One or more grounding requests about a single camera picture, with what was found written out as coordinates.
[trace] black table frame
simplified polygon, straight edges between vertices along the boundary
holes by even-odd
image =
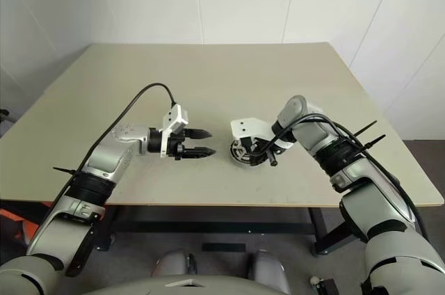
[[[0,201],[0,207],[26,220],[40,224],[48,207],[39,202],[13,200]],[[321,208],[307,208],[311,223],[267,222],[175,222],[121,219],[117,216],[123,207],[108,205],[105,217],[99,224],[97,250],[108,250],[112,234],[116,232],[189,232],[189,233],[248,233],[248,234],[305,234],[314,235],[316,241],[311,249],[317,255],[327,255],[355,239],[345,222],[327,232]]]

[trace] cable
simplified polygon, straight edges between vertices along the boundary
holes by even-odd
[[[134,98],[130,101],[130,103],[127,105],[127,107],[125,107],[125,109],[111,123],[111,125],[109,125],[108,128],[105,129],[105,131],[102,133],[102,135],[99,136],[99,138],[91,145],[90,149],[87,151],[85,157],[82,159],[82,162],[80,163],[79,167],[77,168],[76,173],[82,171],[82,168],[85,166],[86,162],[90,158],[90,156],[91,156],[92,152],[95,150],[95,148],[99,145],[99,143],[101,143],[101,141],[104,139],[104,137],[114,128],[114,126],[116,126],[116,124],[119,121],[121,121],[121,119],[125,116],[125,114],[128,113],[128,111],[131,109],[131,107],[138,101],[140,96],[143,95],[145,93],[145,91],[147,91],[148,89],[150,89],[150,88],[152,88],[154,86],[162,86],[163,88],[165,88],[165,90],[167,91],[168,95],[170,96],[170,100],[172,102],[171,107],[173,107],[176,104],[176,101],[175,101],[175,99],[173,97],[172,92],[170,91],[170,89],[165,84],[162,84],[162,83],[151,83],[151,84],[145,86],[142,90],[139,91],[139,93],[137,95],[134,96]],[[60,190],[60,192],[56,196],[56,199],[54,199],[51,207],[49,208],[47,216],[49,215],[49,213],[52,212],[54,206],[57,204],[57,202],[60,200],[60,198],[63,196],[63,194],[65,194],[65,192],[68,189],[68,187],[70,187],[70,185],[72,183],[72,180],[74,179],[75,175],[76,174],[71,176],[71,178],[67,181],[65,186]]]
[[[419,210],[415,206],[415,204],[412,202],[410,196],[406,193],[406,191],[401,186],[400,182],[396,177],[394,177],[382,164],[380,164],[374,157],[372,157],[366,150],[362,150],[363,145],[362,143],[357,139],[357,137],[354,136],[353,133],[351,133],[349,130],[347,130],[344,126],[340,125],[339,123],[332,122],[331,119],[329,119],[326,115],[319,114],[319,113],[312,113],[302,116],[301,118],[293,120],[291,123],[289,123],[286,127],[284,127],[278,134],[274,136],[265,146],[262,147],[262,149],[258,152],[251,152],[249,155],[251,157],[258,157],[262,155],[267,149],[272,147],[272,145],[275,143],[276,140],[283,137],[288,130],[294,128],[296,125],[299,125],[301,123],[305,122],[320,122],[325,123],[331,126],[335,132],[342,137],[348,137],[357,147],[357,150],[360,150],[360,152],[369,159],[370,162],[372,162],[391,182],[391,184],[395,187],[395,189],[399,192],[402,199],[405,201],[405,203],[409,206],[409,208],[412,210],[412,213],[414,214],[417,223],[419,224],[419,229],[421,231],[421,234],[423,238],[426,239],[426,241],[429,241],[428,233],[426,232],[425,224],[423,223],[423,219],[419,213]]]

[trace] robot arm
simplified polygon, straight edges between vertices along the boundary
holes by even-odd
[[[298,141],[330,177],[332,187],[348,191],[340,210],[354,235],[366,243],[368,278],[362,284],[363,294],[443,292],[445,264],[416,232],[406,193],[366,152],[382,136],[363,146],[300,95],[287,102],[272,125],[247,118],[234,120],[231,126],[235,160],[251,166],[269,160],[276,166],[275,155]]]
[[[32,238],[26,256],[0,268],[2,294],[50,294],[58,279],[77,276],[95,244],[104,205],[134,156],[147,152],[161,157],[202,158],[215,151],[207,147],[188,149],[185,139],[210,137],[201,129],[185,129],[187,112],[174,103],[160,130],[135,125],[116,126],[91,152],[81,170],[56,199]]]

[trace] gray floor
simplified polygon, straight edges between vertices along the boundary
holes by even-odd
[[[445,141],[410,141],[408,148],[445,196]],[[219,211],[224,217],[234,217],[230,209]],[[445,207],[422,208],[430,240],[445,257]],[[324,209],[328,228],[342,222],[338,209]],[[307,219],[305,209],[271,209],[259,215],[245,209],[244,217],[267,217],[277,221]],[[202,214],[177,215],[174,209],[162,209],[156,217],[200,220]],[[355,241],[325,257],[315,258],[309,252],[311,236],[260,234],[130,234],[119,233],[118,240],[108,252],[93,252],[83,273],[75,279],[65,279],[58,294],[82,294],[101,287],[147,277],[162,253],[183,248],[197,258],[198,271],[203,274],[243,276],[245,253],[208,253],[201,251],[203,242],[245,243],[249,253],[262,248],[275,254],[283,263],[294,295],[313,294],[310,276],[334,278],[340,294],[361,294],[359,283],[364,274],[364,244]]]

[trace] table top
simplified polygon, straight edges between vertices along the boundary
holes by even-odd
[[[337,207],[341,195],[300,145],[278,166],[237,166],[229,154],[230,121],[269,122],[286,101],[304,95],[360,138],[387,137],[371,154],[397,176],[417,205],[443,197],[328,43],[294,45],[92,45],[0,139],[0,197],[50,201],[96,138],[145,85],[167,84],[187,111],[189,128],[212,138],[187,140],[217,153],[205,159],[135,157],[108,203]],[[170,102],[162,88],[143,95],[122,123],[161,128]]]

